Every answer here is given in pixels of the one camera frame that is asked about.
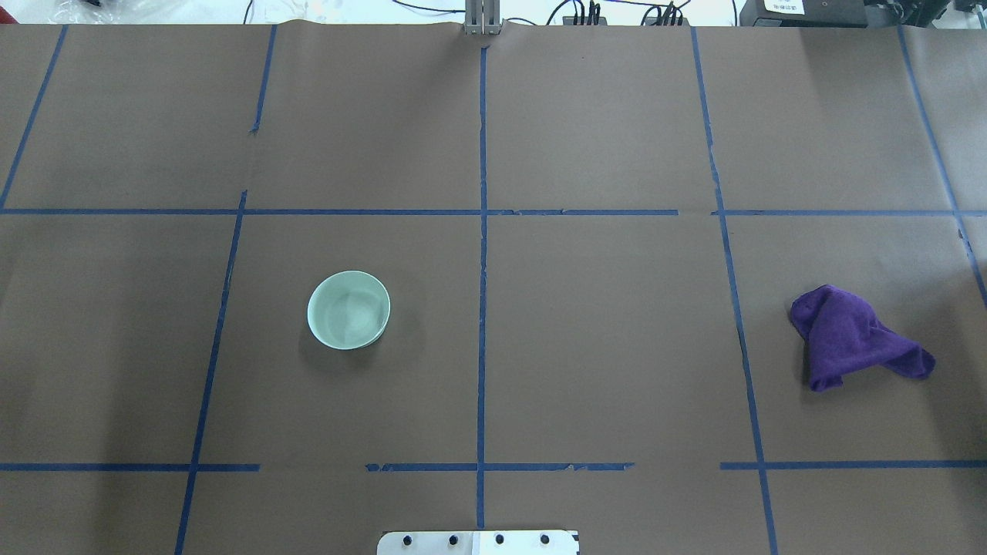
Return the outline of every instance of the metal post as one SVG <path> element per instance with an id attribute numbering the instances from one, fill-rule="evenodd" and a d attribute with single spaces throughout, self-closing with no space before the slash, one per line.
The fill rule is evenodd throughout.
<path id="1" fill-rule="evenodd" d="M 502 26 L 500 0 L 466 0 L 463 30 L 467 35 L 499 35 Z"/>

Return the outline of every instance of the metal plate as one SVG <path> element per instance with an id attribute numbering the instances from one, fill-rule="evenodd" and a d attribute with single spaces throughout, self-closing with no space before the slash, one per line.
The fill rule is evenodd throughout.
<path id="1" fill-rule="evenodd" d="M 571 530 L 388 532 L 377 543 L 377 555 L 417 553 L 578 555 L 579 532 Z"/>

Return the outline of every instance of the grid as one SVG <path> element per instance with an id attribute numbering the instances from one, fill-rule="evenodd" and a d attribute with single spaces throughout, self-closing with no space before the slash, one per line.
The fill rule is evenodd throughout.
<path id="1" fill-rule="evenodd" d="M 489 217 L 516 217 L 516 216 L 676 216 L 678 210 L 675 209 L 574 209 L 574 210 L 548 210 L 548 209 L 510 209 L 510 208 L 489 208 L 487 202 L 487 59 L 488 47 L 480 49 L 480 199 L 479 210 L 473 209 L 291 209 L 291 208 L 247 208 L 248 193 L 243 192 L 239 205 L 236 208 L 218 209 L 194 209 L 194 208 L 6 208 L 5 203 L 11 188 L 15 182 L 15 177 L 20 164 L 24 149 L 29 141 L 34 121 L 41 106 L 45 90 L 54 71 L 58 55 L 64 44 L 67 27 L 62 27 L 58 37 L 54 52 L 48 64 L 44 79 L 38 90 L 38 95 L 28 122 L 26 124 L 21 142 L 15 154 L 10 172 L 7 176 L 2 194 L 0 194 L 0 214 L 6 215 L 42 215 L 42 214 L 63 214 L 63 215 L 227 215 L 236 216 L 230 243 L 229 256 L 226 266 L 226 274 L 219 302 L 218 314 L 216 317 L 216 327 L 213 336 L 212 349 L 208 363 L 205 387 L 202 392 L 202 400 L 199 410 L 198 423 L 193 444 L 193 451 L 190 462 L 185 464 L 156 464 L 156 463 L 0 463 L 0 471 L 18 472 L 175 472 L 188 474 L 185 501 L 180 518 L 178 536 L 176 539 L 175 552 L 183 552 L 185 536 L 189 525 L 190 508 L 194 494 L 195 479 L 199 472 L 259 472 L 260 464 L 253 463 L 232 463 L 232 464 L 203 464 L 199 462 L 202 439 L 208 416 L 209 401 L 212 393 L 213 378 L 216 364 L 219 357 L 220 342 L 222 339 L 223 325 L 225 322 L 226 308 L 229 300 L 230 281 L 234 271 L 237 250 L 240 242 L 240 231 L 243 220 L 251 215 L 415 215 L 415 216 L 476 216 L 479 219 L 481 228 L 480 247 L 480 268 L 479 268 L 479 322 L 478 340 L 479 352 L 477 359 L 477 457 L 475 462 L 448 462 L 448 463 L 415 463 L 415 462 L 386 462 L 368 463 L 365 469 L 370 473 L 382 472 L 467 472 L 476 475 L 476 522 L 477 528 L 485 527 L 484 506 L 485 506 L 485 474 L 487 472 L 556 472 L 560 470 L 592 471 L 592 472 L 622 472 L 634 467 L 633 462 L 553 462 L 553 463 L 489 463 L 486 457 L 486 315 L 487 315 L 487 247 L 488 247 L 488 218 Z M 271 59 L 275 47 L 277 26 L 272 26 L 268 40 L 264 78 L 258 98 L 257 117 L 254 121 L 251 132 L 258 132 L 261 127 L 264 101 L 266 94 L 267 80 L 270 72 Z M 747 340 L 744 332 L 743 315 L 740 298 L 737 289 L 736 275 L 733 264 L 733 254 L 730 246 L 728 220 L 732 217 L 743 216 L 849 216 L 849 217 L 952 217 L 959 228 L 963 242 L 963 247 L 977 283 L 981 300 L 987 306 L 987 288 L 980 272 L 976 256 L 971 247 L 968 233 L 963 222 L 964 216 L 978 217 L 987 215 L 987 210 L 960 210 L 957 206 L 946 165 L 939 149 L 938 142 L 933 134 L 925 106 L 918 86 L 915 81 L 908 47 L 901 28 L 898 29 L 898 39 L 901 46 L 902 56 L 908 72 L 911 91 L 921 114 L 922 122 L 927 134 L 927 138 L 933 150 L 936 164 L 942 177 L 946 190 L 950 210 L 758 210 L 758 209 L 727 209 L 723 200 L 721 189 L 721 176 L 717 166 L 714 153 L 714 135 L 711 123 L 710 111 L 707 102 L 706 84 L 703 77 L 702 59 L 700 54 L 700 44 L 697 32 L 691 30 L 693 54 L 695 58 L 696 77 L 699 86 L 699 100 L 702 106 L 702 114 L 705 125 L 707 139 L 710 170 L 712 180 L 715 185 L 717 210 L 711 213 L 718 219 L 721 231 L 722 248 L 724 256 L 724 266 L 730 287 L 732 311 L 734 315 L 737 340 L 739 342 L 742 367 L 746 383 L 746 398 L 748 404 L 748 414 L 754 442 L 756 455 L 755 461 L 725 461 L 720 465 L 724 471 L 757 471 L 762 495 L 762 505 L 766 531 L 769 540 L 770 551 L 773 555 L 778 553 L 778 542 L 776 538 L 774 514 L 771 507 L 771 494 L 769 488 L 768 471 L 783 470 L 814 470 L 814 469 L 892 469 L 892 468 L 987 468 L 987 460 L 840 460 L 840 461 L 769 461 L 765 459 L 764 449 L 761 441 L 760 424 L 758 421 L 757 402 L 755 387 L 751 376 L 750 361 L 747 350 Z"/>

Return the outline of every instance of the metal bracket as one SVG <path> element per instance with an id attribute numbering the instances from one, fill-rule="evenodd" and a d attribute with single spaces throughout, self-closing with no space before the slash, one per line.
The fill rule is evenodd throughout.
<path id="1" fill-rule="evenodd" d="M 500 0 L 466 0 L 467 35 L 500 35 L 503 20 L 500 18 Z"/>
<path id="2" fill-rule="evenodd" d="M 388 532 L 377 555 L 578 555 L 579 533 L 570 530 Z"/>

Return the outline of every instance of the microfiber towel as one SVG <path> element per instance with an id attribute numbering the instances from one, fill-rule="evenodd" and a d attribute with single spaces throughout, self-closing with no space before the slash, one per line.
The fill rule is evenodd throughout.
<path id="1" fill-rule="evenodd" d="M 792 304 L 792 323 L 808 343 L 809 387 L 843 385 L 843 375 L 880 364 L 905 377 L 929 377 L 936 359 L 887 329 L 859 296 L 823 285 Z"/>

